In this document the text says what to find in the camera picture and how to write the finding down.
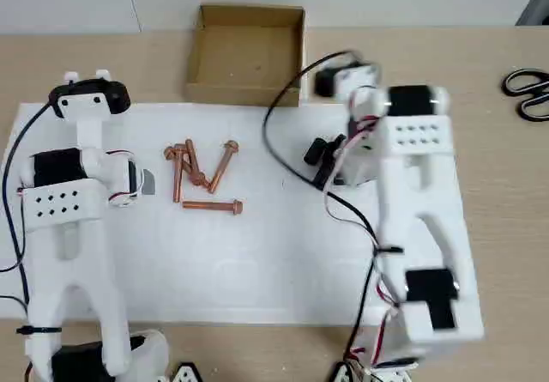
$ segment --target cardboard box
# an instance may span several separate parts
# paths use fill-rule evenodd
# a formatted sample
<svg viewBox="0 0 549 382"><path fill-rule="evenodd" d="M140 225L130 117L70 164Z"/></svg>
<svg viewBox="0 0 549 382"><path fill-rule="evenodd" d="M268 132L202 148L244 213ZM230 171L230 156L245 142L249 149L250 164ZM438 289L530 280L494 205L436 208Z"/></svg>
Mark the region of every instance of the cardboard box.
<svg viewBox="0 0 549 382"><path fill-rule="evenodd" d="M190 101L268 106L302 68L305 11L298 7L204 4L185 84ZM290 88L280 106L297 106Z"/></svg>

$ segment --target bolt head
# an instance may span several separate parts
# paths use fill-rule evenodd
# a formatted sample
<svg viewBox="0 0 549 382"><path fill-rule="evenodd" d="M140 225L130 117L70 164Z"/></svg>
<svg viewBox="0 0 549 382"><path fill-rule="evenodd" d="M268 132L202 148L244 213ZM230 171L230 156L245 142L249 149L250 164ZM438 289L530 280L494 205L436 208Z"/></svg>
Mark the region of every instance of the bolt head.
<svg viewBox="0 0 549 382"><path fill-rule="evenodd" d="M206 182L206 175L203 172L199 172L198 174L190 174L189 179L194 186L200 186L204 185Z"/></svg>
<svg viewBox="0 0 549 382"><path fill-rule="evenodd" d="M166 157L167 161L172 161L175 158L175 152L173 151L172 146L168 146L164 149L164 157Z"/></svg>
<svg viewBox="0 0 549 382"><path fill-rule="evenodd" d="M238 153L238 143L236 143L234 140L229 140L227 143L225 143L225 148L232 150L233 153Z"/></svg>
<svg viewBox="0 0 549 382"><path fill-rule="evenodd" d="M187 152L187 147L183 143L175 143L173 145L173 149L176 150L178 153L179 152L182 152L182 153Z"/></svg>
<svg viewBox="0 0 549 382"><path fill-rule="evenodd" d="M243 209L244 209L244 205L239 200L235 200L234 202L232 202L233 215L240 215Z"/></svg>

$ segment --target table surface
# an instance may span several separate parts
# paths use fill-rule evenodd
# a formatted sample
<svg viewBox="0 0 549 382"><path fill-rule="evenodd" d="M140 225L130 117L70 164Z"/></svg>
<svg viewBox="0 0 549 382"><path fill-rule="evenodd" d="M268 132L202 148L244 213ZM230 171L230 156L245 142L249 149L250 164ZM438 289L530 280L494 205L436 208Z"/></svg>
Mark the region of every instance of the table surface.
<svg viewBox="0 0 549 382"><path fill-rule="evenodd" d="M106 68L133 101L182 101L190 33L0 36L0 145L21 101L41 101L66 70ZM415 380L538 378L549 314L549 161L545 124L520 120L501 77L518 67L549 70L549 29L338 28L307 32L307 60L354 48L383 66L383 84L431 83L452 96L457 165L477 269L486 339L424 364ZM26 366L15 321L0 321L2 380ZM140 329L147 324L135 324ZM164 331L172 364L195 361L207 381L321 381L343 350L347 328L149 324ZM69 324L67 343L99 337Z"/></svg>

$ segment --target copper bolt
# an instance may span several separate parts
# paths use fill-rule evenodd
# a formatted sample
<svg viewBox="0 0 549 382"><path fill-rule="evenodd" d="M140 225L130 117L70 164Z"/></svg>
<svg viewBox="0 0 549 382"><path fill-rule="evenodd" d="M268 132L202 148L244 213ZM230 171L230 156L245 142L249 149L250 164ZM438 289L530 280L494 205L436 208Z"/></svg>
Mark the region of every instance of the copper bolt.
<svg viewBox="0 0 549 382"><path fill-rule="evenodd" d="M191 202L184 200L181 204L185 209L226 210L232 212L233 215L240 215L244 207L239 200L235 200L232 203Z"/></svg>
<svg viewBox="0 0 549 382"><path fill-rule="evenodd" d="M194 186L200 186L206 180L206 176L204 176L204 173L200 171L200 167L198 166L198 159L196 158L195 145L193 144L192 140L187 139L185 140L185 147L187 148L187 155L189 156L190 182Z"/></svg>
<svg viewBox="0 0 549 382"><path fill-rule="evenodd" d="M215 170L214 178L209 184L208 191L210 193L214 193L217 189L217 185L220 183L221 177L223 176L223 173L225 173L226 167L229 165L229 161L231 160L232 155L237 152L238 143L236 143L234 140L229 140L227 143L225 143L225 153L221 158L220 164L217 166L217 170Z"/></svg>
<svg viewBox="0 0 549 382"><path fill-rule="evenodd" d="M183 162L184 154L186 153L186 147L184 144L177 143L173 147L167 147L164 149L164 157L168 161L173 161L173 202L179 203L181 201L181 179L183 178Z"/></svg>

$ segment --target scissor handle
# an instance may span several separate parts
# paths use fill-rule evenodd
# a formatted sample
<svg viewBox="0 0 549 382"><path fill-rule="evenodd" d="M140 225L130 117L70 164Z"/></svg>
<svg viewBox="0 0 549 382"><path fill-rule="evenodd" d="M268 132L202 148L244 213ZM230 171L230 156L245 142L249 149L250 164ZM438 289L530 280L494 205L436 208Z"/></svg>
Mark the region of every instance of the scissor handle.
<svg viewBox="0 0 549 382"><path fill-rule="evenodd" d="M535 115L528 112L529 107L539 105L546 101L549 101L549 93L540 93L532 99L527 99L519 103L516 107L516 112L521 118L528 122L546 122L549 120L549 113Z"/></svg>
<svg viewBox="0 0 549 382"><path fill-rule="evenodd" d="M511 81L515 80L517 77L534 77L539 79L536 83L527 84L521 88L513 88L510 86ZM502 83L501 90L504 94L508 96L522 96L524 94L536 94L543 91L544 88L549 88L549 74L543 70L538 69L520 69L513 71L507 75Z"/></svg>

